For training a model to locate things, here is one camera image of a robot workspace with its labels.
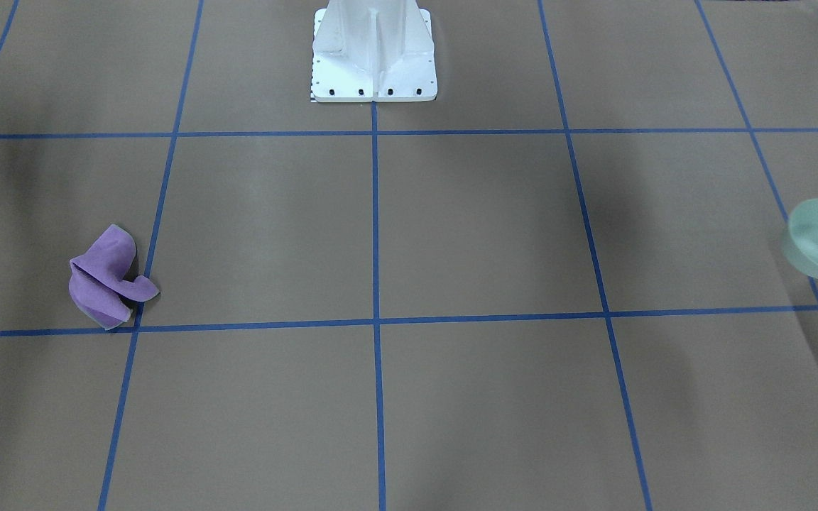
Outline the white pedestal column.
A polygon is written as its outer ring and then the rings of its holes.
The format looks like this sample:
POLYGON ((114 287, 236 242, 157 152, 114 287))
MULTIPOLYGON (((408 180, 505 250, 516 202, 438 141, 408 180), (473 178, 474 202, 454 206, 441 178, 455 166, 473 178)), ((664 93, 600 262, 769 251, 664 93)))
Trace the white pedestal column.
POLYGON ((417 2, 330 1, 312 28, 312 101, 436 100, 432 17, 417 2))

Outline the purple microfiber cloth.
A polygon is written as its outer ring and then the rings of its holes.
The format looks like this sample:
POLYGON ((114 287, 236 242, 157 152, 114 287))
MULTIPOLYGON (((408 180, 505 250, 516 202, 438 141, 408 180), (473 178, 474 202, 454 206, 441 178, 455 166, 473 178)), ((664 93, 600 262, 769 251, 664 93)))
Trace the purple microfiber cloth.
POLYGON ((160 294, 145 275, 126 278, 136 256, 133 236, 110 224, 87 252, 70 259, 69 295, 77 308, 104 330, 123 326, 132 317, 127 301, 146 303, 160 294))

